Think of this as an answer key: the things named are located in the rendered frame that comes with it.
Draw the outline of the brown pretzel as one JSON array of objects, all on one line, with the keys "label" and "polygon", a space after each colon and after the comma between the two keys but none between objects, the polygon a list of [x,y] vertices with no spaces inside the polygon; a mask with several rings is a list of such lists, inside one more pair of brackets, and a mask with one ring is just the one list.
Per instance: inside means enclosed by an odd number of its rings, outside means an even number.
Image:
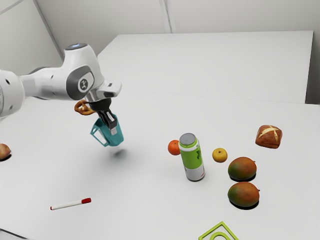
[{"label": "brown pretzel", "polygon": [[89,116],[95,113],[90,107],[87,106],[88,102],[85,99],[81,99],[74,105],[74,111],[83,115]]}]

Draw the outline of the yellow apple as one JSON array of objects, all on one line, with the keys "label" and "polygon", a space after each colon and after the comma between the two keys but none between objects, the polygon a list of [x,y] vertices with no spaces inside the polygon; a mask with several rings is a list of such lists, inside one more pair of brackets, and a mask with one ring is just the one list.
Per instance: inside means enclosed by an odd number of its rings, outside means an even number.
[{"label": "yellow apple", "polygon": [[212,158],[217,163],[223,163],[228,159],[228,153],[224,148],[216,148],[212,152]]}]

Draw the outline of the brown bread roll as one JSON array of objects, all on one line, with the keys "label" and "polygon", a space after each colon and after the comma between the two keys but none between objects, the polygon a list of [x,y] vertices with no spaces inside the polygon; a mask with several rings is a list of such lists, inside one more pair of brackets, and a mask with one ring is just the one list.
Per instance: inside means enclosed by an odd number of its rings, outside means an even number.
[{"label": "brown bread roll", "polygon": [[262,125],[257,131],[255,144],[269,149],[277,149],[282,140],[283,131],[273,125]]}]

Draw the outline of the teal faceted mug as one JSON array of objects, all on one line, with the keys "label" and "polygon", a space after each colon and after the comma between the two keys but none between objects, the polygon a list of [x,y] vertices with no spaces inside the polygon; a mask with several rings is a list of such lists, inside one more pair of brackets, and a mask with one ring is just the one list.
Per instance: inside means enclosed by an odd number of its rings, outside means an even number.
[{"label": "teal faceted mug", "polygon": [[112,119],[112,124],[116,124],[115,127],[109,129],[107,124],[105,124],[103,120],[99,117],[94,123],[90,132],[90,134],[104,147],[115,147],[124,141],[124,137],[117,116],[112,114]]}]

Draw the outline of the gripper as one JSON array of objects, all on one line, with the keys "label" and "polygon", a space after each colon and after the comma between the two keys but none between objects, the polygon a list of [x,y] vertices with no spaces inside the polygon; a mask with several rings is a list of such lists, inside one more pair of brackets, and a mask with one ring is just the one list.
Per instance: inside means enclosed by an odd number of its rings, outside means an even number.
[{"label": "gripper", "polygon": [[104,98],[97,101],[89,102],[89,106],[93,111],[98,112],[99,116],[104,119],[105,124],[107,125],[110,134],[112,136],[118,133],[117,125],[118,120],[117,118],[110,112],[110,105],[112,103],[111,98]]}]

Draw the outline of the red apple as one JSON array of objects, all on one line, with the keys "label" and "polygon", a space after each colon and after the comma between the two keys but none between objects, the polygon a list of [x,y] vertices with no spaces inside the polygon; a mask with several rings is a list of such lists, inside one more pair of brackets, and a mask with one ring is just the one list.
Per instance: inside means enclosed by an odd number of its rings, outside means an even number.
[{"label": "red apple", "polygon": [[0,143],[0,160],[6,159],[11,154],[11,149],[4,143]]}]

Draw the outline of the green square frame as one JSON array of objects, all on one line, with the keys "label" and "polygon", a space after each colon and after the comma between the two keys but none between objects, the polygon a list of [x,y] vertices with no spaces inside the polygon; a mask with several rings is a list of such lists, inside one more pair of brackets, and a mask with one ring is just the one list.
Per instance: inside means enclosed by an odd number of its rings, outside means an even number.
[{"label": "green square frame", "polygon": [[198,240],[239,240],[239,238],[221,221],[200,235]]}]

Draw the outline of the orange fruit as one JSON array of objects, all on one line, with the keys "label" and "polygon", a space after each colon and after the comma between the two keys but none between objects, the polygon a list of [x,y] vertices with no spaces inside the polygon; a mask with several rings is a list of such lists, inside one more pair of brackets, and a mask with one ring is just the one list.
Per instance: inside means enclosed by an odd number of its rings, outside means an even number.
[{"label": "orange fruit", "polygon": [[168,152],[173,155],[173,156],[178,156],[180,155],[180,149],[179,149],[179,141],[174,139],[171,140],[167,146]]}]

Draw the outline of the red and white marker pen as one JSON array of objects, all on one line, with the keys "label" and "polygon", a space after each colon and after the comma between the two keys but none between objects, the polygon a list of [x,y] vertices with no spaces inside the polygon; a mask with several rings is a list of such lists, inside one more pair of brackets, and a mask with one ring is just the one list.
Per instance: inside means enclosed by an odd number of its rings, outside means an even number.
[{"label": "red and white marker pen", "polygon": [[84,198],[84,199],[77,200],[77,201],[72,201],[72,202],[67,202],[67,203],[62,203],[62,204],[50,206],[50,210],[54,211],[54,210],[58,210],[58,209],[88,204],[91,202],[92,202],[92,199],[89,197],[89,198]]}]

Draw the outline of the green and white can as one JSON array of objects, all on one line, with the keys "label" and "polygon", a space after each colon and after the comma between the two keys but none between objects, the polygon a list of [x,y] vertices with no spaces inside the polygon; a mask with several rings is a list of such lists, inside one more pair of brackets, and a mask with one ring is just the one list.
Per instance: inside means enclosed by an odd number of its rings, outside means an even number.
[{"label": "green and white can", "polygon": [[184,133],[180,136],[178,147],[188,180],[200,181],[205,176],[200,142],[193,133]]}]

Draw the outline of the green and red mango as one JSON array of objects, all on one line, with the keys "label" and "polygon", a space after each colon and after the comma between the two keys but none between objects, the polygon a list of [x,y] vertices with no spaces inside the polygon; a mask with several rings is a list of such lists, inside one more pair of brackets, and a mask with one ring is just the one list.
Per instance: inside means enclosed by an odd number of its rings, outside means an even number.
[{"label": "green and red mango", "polygon": [[256,163],[248,157],[238,157],[228,166],[228,175],[234,180],[251,179],[257,172]]},{"label": "green and red mango", "polygon": [[227,193],[228,199],[239,207],[251,207],[260,200],[260,191],[250,182],[238,182]]}]

